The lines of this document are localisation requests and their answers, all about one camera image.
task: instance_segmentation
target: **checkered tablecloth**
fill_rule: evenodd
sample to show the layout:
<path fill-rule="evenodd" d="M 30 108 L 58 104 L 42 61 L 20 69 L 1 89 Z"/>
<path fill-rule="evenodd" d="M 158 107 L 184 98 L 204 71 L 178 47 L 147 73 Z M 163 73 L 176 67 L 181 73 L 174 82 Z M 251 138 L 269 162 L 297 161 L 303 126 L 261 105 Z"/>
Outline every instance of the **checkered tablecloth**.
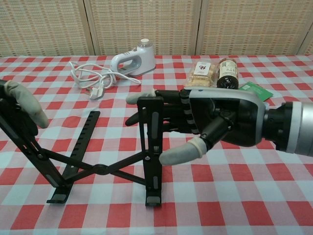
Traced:
<path fill-rule="evenodd" d="M 251 81 L 285 101 L 313 101 L 313 56 L 233 56 L 240 84 Z M 192 63 L 222 56 L 157 56 L 156 69 L 139 77 L 142 85 L 118 80 L 103 99 L 89 97 L 69 75 L 69 61 L 109 66 L 112 57 L 0 58 L 0 79 L 26 86 L 39 100 L 50 125 L 39 144 L 70 155 L 91 110 L 100 118 L 84 161 L 110 165 L 140 151 L 138 125 L 124 122 L 136 107 L 129 93 L 183 87 Z M 191 135 L 164 133 L 163 148 Z M 53 161 L 62 171 L 65 164 Z M 126 172 L 143 177 L 142 162 Z M 219 142 L 202 159 L 163 167 L 162 207 L 145 207 L 145 187 L 112 175 L 76 182 L 65 205 L 47 204 L 54 189 L 0 131 L 0 234 L 36 235 L 312 235 L 313 158 Z"/>

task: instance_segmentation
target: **woven wall panel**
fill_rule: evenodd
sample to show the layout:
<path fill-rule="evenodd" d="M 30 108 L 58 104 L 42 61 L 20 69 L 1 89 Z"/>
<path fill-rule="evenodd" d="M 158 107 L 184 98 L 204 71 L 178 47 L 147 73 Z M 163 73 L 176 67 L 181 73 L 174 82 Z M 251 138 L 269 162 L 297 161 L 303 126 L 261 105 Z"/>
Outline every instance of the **woven wall panel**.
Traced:
<path fill-rule="evenodd" d="M 313 54 L 313 38 L 311 39 L 311 42 L 309 46 L 307 47 L 305 54 L 306 55 Z"/>
<path fill-rule="evenodd" d="M 134 48 L 141 38 L 153 41 L 156 54 L 194 54 L 193 0 L 91 0 L 101 54 Z"/>
<path fill-rule="evenodd" d="M 312 0 L 209 0 L 201 54 L 295 54 Z"/>
<path fill-rule="evenodd" d="M 0 20 L 0 56 L 89 55 L 76 0 L 1 0 Z"/>

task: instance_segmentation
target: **green card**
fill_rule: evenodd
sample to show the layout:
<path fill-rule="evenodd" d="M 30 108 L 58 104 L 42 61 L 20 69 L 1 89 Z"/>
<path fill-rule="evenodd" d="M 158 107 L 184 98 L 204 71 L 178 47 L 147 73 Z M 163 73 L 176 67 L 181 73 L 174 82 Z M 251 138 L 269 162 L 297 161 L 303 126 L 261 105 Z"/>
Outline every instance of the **green card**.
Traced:
<path fill-rule="evenodd" d="M 240 87 L 239 90 L 254 92 L 258 95 L 259 99 L 262 101 L 265 101 L 273 96 L 271 92 L 268 92 L 267 90 L 254 84 L 253 82 L 247 82 L 242 87 Z"/>

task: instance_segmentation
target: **packaged bread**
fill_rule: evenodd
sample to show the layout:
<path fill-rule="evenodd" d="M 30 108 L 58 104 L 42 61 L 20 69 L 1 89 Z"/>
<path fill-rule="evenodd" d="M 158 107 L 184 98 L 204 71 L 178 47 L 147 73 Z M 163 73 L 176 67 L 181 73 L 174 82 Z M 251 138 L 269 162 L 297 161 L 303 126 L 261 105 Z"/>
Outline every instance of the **packaged bread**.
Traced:
<path fill-rule="evenodd" d="M 201 59 L 193 64 L 188 76 L 185 87 L 211 87 L 216 84 L 215 81 L 216 65 L 209 60 Z"/>

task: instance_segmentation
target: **bottle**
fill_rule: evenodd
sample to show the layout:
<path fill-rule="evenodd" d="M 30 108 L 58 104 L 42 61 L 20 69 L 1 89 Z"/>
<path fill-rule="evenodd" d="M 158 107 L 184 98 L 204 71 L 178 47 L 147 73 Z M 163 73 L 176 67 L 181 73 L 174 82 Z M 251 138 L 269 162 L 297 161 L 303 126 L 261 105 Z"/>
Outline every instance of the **bottle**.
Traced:
<path fill-rule="evenodd" d="M 216 86 L 219 88 L 238 89 L 238 68 L 234 59 L 224 58 L 219 62 Z"/>

